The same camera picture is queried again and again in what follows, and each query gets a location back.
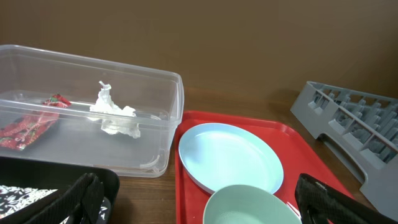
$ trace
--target plastic tray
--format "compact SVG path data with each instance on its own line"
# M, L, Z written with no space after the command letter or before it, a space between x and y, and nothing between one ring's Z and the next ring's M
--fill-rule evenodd
M307 82L290 110L363 184L372 205L398 221L398 99Z
M294 197L301 173L307 173L349 197L353 197L338 181L312 148L294 129L275 121L187 111L175 133L175 189L178 224L202 223L203 211L210 194L199 188L185 172L178 157L178 143L188 129L203 123L225 123L249 131L264 140L278 155L284 167L284 182L275 193L284 202L297 208Z

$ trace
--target red plastic wrapper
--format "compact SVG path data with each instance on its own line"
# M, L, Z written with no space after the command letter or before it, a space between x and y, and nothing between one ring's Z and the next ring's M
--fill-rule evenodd
M43 105L67 108L70 102L60 94L53 95ZM0 129L0 147L22 151L58 120L58 113L39 112L25 115Z

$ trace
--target red tray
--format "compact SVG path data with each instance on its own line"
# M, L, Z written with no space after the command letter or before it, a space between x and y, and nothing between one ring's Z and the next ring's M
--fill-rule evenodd
M276 121L244 118L199 111L186 111L182 123L175 132L175 190L178 224L201 224L205 205L210 194L199 188L189 178L178 156L178 143L188 129L203 123L232 124L255 134L278 155L284 168L284 181L275 196L290 202L297 208L294 197L296 183L301 173L316 179L353 197L319 159L312 148L294 129Z

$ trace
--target black and white patterned fabric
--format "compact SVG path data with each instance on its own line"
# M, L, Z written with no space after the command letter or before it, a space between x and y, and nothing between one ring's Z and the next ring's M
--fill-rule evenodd
M52 194L56 190L8 187L0 185L0 219ZM106 223L109 218L110 202L104 198L99 210L97 224ZM66 218L61 224L69 224Z

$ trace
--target brown wall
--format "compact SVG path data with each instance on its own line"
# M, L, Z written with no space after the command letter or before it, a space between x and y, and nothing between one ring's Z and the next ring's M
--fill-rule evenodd
M170 70L188 96L291 102L313 80L398 97L396 0L2 0L0 44Z

